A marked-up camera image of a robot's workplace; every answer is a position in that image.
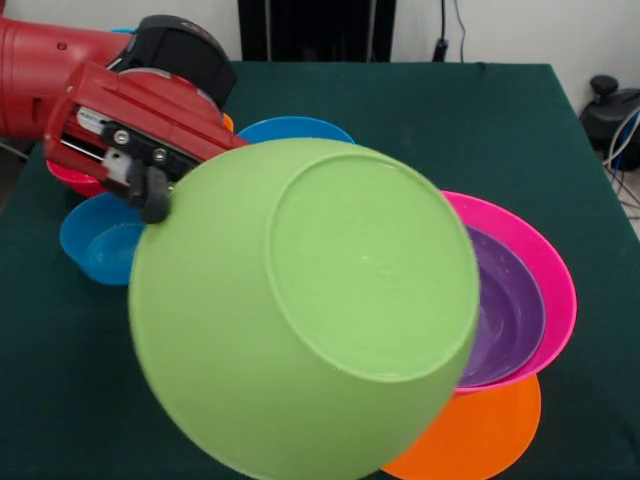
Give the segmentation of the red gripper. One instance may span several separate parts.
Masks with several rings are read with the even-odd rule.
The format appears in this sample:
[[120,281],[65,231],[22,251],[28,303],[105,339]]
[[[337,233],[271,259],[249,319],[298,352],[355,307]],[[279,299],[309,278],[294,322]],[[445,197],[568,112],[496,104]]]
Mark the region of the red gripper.
[[122,72],[86,62],[69,77],[44,130],[47,160],[95,178],[146,224],[170,213],[170,190],[213,157],[245,145],[215,102],[151,68]]

